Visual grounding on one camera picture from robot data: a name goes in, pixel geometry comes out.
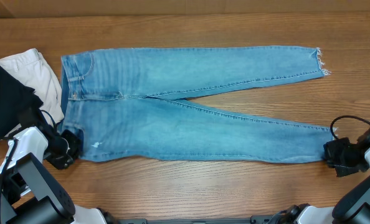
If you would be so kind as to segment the light blue denim jeans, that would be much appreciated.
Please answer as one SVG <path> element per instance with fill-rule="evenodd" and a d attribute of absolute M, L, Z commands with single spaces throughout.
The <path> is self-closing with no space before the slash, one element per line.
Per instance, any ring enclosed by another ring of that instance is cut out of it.
<path fill-rule="evenodd" d="M 100 49 L 61 58 L 61 128 L 80 157 L 306 163 L 329 128 L 218 110 L 192 99 L 321 78 L 320 50 L 297 46 Z"/>

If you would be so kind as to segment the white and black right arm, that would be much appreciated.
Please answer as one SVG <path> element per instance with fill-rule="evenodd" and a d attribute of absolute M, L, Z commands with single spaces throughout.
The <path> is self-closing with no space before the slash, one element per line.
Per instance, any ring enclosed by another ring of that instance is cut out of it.
<path fill-rule="evenodd" d="M 359 118 L 370 125 L 369 121 Z M 348 138 L 335 137 L 324 145 L 328 167 L 338 177 L 370 170 L 370 128 L 350 143 Z M 334 207 L 318 208 L 307 203 L 292 205 L 273 215 L 265 223 L 370 223 L 370 176 L 348 192 Z"/>

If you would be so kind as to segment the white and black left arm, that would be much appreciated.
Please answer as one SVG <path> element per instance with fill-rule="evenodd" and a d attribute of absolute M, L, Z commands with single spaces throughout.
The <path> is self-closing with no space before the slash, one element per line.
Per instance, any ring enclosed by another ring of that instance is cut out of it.
<path fill-rule="evenodd" d="M 9 135 L 9 150 L 0 166 L 0 223 L 16 224 L 115 224 L 101 208 L 75 205 L 66 190 L 43 166 L 71 166 L 80 154 L 82 141 L 72 132 L 57 132 L 40 109 L 19 113 L 21 127 Z"/>

